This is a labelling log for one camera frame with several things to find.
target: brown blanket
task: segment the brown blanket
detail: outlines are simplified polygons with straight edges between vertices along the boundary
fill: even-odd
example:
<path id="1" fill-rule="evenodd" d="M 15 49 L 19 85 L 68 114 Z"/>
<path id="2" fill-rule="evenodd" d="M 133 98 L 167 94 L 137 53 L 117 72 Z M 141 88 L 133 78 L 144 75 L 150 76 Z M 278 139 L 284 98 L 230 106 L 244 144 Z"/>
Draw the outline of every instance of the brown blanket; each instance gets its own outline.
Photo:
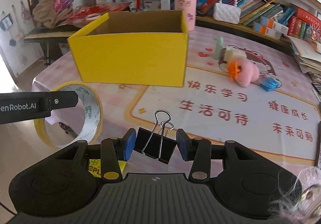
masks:
<path id="1" fill-rule="evenodd" d="M 38 21 L 38 26 L 54 28 L 60 20 L 67 18 L 72 11 L 72 6 L 65 8 L 59 14 L 54 10 L 55 0 L 42 0 L 33 9 L 33 17 Z"/>

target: gray ribbed panel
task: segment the gray ribbed panel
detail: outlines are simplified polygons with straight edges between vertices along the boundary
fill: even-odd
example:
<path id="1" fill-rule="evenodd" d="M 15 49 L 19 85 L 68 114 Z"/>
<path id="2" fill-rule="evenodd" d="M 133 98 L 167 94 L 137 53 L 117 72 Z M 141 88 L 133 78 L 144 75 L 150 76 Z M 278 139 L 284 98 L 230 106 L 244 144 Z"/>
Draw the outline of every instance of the gray ribbed panel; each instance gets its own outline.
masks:
<path id="1" fill-rule="evenodd" d="M 183 174 L 129 174 L 121 183 L 105 184 L 89 205 L 57 218 L 23 213 L 9 224 L 285 224 L 278 219 L 252 220 L 224 208 L 208 186 Z"/>

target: white handbag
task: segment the white handbag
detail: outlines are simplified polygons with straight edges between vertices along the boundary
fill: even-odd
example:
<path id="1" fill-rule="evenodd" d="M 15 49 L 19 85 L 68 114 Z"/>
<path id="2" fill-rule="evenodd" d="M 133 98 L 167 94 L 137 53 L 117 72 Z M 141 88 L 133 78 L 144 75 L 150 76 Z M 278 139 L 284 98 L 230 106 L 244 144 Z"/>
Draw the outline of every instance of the white handbag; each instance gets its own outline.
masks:
<path id="1" fill-rule="evenodd" d="M 213 18 L 232 24 L 240 22 L 241 9 L 237 7 L 238 0 L 234 0 L 234 5 L 222 4 L 222 0 L 214 6 Z"/>

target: pink canister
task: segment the pink canister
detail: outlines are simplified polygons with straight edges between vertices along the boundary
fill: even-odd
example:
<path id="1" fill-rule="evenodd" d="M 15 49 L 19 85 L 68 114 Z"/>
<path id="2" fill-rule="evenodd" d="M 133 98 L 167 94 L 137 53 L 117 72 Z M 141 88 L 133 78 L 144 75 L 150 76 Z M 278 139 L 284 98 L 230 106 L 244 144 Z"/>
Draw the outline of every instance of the pink canister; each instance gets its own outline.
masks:
<path id="1" fill-rule="evenodd" d="M 196 0 L 175 0 L 175 9 L 184 10 L 188 31 L 195 29 Z"/>

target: yellow box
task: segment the yellow box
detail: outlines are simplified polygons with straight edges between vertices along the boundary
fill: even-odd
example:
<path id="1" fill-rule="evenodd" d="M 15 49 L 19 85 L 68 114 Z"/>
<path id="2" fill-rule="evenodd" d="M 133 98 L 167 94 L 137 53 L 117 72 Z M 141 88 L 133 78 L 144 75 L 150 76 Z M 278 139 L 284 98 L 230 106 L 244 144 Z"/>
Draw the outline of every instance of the yellow box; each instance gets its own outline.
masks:
<path id="1" fill-rule="evenodd" d="M 107 13 L 68 42 L 84 82 L 183 86 L 188 30 L 180 10 Z"/>

